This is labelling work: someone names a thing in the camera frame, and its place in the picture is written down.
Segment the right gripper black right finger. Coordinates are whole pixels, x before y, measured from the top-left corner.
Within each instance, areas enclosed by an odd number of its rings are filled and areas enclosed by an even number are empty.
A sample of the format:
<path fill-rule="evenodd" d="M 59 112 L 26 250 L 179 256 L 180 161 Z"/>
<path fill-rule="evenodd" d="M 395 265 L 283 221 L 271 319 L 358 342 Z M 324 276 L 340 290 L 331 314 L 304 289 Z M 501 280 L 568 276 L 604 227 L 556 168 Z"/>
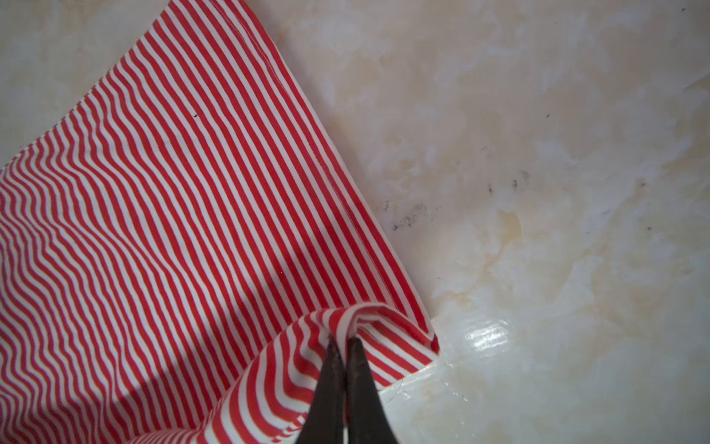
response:
<path fill-rule="evenodd" d="M 386 419 L 362 341 L 348 342 L 348 440 L 353 444 L 398 444 Z"/>

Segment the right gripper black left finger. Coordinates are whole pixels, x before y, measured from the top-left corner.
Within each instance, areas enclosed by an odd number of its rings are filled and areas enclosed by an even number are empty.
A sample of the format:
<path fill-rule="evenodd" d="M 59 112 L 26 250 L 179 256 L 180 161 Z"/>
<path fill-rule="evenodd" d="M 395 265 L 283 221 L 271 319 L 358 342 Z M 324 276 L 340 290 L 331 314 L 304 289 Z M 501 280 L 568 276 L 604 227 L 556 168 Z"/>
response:
<path fill-rule="evenodd" d="M 338 344 L 330 339 L 314 399 L 297 444 L 342 444 L 346 374 Z"/>

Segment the red white striped tank top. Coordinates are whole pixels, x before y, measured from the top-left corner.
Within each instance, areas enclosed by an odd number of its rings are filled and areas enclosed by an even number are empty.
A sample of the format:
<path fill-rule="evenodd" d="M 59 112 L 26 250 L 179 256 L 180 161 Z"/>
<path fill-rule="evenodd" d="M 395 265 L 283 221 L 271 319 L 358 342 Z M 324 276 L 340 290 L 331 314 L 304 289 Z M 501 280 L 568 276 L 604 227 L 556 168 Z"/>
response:
<path fill-rule="evenodd" d="M 173 1 L 1 171 L 1 440 L 267 443 L 327 345 L 378 388 L 439 344 L 242 1 Z"/>

